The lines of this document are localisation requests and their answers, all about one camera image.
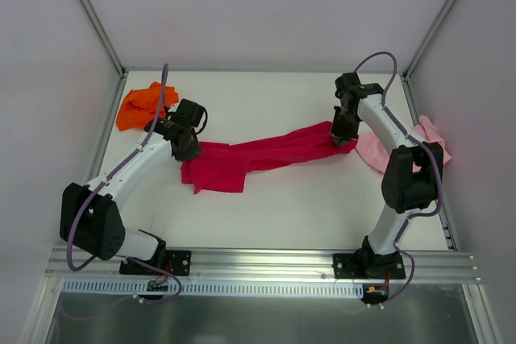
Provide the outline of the red t shirt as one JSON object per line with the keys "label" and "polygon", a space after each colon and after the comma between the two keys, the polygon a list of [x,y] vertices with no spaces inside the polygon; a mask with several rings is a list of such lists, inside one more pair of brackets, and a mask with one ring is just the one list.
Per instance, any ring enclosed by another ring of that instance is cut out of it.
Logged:
{"label": "red t shirt", "polygon": [[202,190],[221,193],[242,193],[247,174],[264,172],[346,155],[357,142],[334,145],[331,123],[320,122],[286,135],[246,143],[202,142],[202,153],[181,165],[181,183],[193,186],[195,194]]}

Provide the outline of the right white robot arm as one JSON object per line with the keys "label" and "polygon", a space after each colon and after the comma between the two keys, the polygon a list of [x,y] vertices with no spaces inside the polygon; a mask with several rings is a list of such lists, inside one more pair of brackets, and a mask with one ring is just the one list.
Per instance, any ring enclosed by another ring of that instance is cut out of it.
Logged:
{"label": "right white robot arm", "polygon": [[335,81],[335,107],[331,138],[337,148],[359,139],[359,126],[366,123],[389,154],[381,182],[385,206],[371,233],[350,255],[333,256],[338,279],[406,277],[397,245],[412,218],[422,216],[442,192],[444,151],[439,143],[428,143],[410,134],[393,114],[377,84],[364,84],[355,73]]}

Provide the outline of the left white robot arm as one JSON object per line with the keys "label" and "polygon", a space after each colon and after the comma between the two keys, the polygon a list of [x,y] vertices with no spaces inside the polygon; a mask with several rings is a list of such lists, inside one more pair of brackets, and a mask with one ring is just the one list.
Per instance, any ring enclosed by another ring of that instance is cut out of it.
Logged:
{"label": "left white robot arm", "polygon": [[149,274],[166,264],[164,241],[146,231],[124,225],[120,210],[143,178],[159,163],[173,157],[191,160],[202,152],[197,119],[173,115],[150,122],[142,137],[117,165],[87,184],[68,185],[62,194],[60,238],[66,241],[71,271],[84,269],[94,259],[114,257],[138,262]]}

